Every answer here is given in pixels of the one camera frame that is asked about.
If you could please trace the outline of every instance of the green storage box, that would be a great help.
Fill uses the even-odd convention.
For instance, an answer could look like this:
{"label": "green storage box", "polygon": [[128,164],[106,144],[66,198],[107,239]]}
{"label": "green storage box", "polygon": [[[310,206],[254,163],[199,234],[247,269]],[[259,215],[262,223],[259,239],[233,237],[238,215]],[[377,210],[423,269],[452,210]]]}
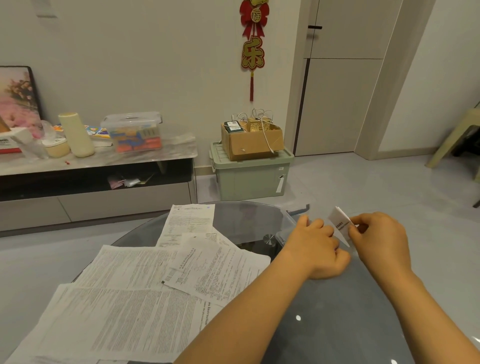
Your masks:
{"label": "green storage box", "polygon": [[233,162],[222,144],[215,142],[210,145],[210,159],[220,198],[222,201],[237,201],[282,196],[294,156],[284,149],[278,152],[277,157]]}

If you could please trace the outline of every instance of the framed picture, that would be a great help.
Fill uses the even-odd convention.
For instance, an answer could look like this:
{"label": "framed picture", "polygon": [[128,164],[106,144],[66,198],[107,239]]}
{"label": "framed picture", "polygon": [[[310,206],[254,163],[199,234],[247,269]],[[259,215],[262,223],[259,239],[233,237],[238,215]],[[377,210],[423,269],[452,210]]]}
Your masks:
{"label": "framed picture", "polygon": [[9,127],[25,127],[34,138],[42,136],[42,110],[30,67],[0,66],[0,117]]}

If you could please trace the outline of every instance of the red bow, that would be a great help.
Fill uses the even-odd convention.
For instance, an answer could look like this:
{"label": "red bow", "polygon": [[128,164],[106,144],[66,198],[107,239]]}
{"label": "red bow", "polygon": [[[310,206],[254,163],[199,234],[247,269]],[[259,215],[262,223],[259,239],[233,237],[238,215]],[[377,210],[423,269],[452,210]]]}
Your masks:
{"label": "red bow", "polygon": [[[260,11],[262,14],[260,21],[255,22],[252,19],[252,12]],[[252,33],[253,27],[257,29],[257,36],[265,36],[264,31],[262,29],[263,26],[267,24],[267,16],[270,14],[270,7],[267,3],[260,5],[258,8],[253,7],[250,3],[250,0],[243,0],[242,4],[240,5],[240,13],[241,13],[241,23],[242,25],[246,25],[245,31],[243,35],[250,39],[250,34]]]}

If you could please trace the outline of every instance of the hand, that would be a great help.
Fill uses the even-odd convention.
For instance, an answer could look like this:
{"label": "hand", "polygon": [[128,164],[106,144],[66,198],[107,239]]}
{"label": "hand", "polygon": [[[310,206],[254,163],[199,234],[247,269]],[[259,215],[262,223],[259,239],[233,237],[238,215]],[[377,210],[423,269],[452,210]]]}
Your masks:
{"label": "hand", "polygon": [[379,283],[399,279],[412,273],[405,228],[382,212],[351,218],[348,234],[359,257]]}
{"label": "hand", "polygon": [[350,254],[338,248],[334,229],[317,219],[308,226],[308,216],[300,216],[279,256],[289,256],[309,279],[339,276],[350,263]]}

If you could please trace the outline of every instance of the red chinese knot ornament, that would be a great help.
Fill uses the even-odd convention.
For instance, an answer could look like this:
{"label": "red chinese knot ornament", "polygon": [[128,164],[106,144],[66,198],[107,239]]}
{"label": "red chinese knot ornament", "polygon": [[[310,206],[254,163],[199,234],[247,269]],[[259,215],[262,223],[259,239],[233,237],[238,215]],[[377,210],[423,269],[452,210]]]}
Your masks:
{"label": "red chinese knot ornament", "polygon": [[248,40],[243,44],[241,65],[250,69],[250,101],[253,101],[253,71],[265,65],[265,51],[262,49],[265,37],[263,27],[267,24],[270,14],[268,0],[243,0],[240,6],[241,23],[245,27],[242,36]]}

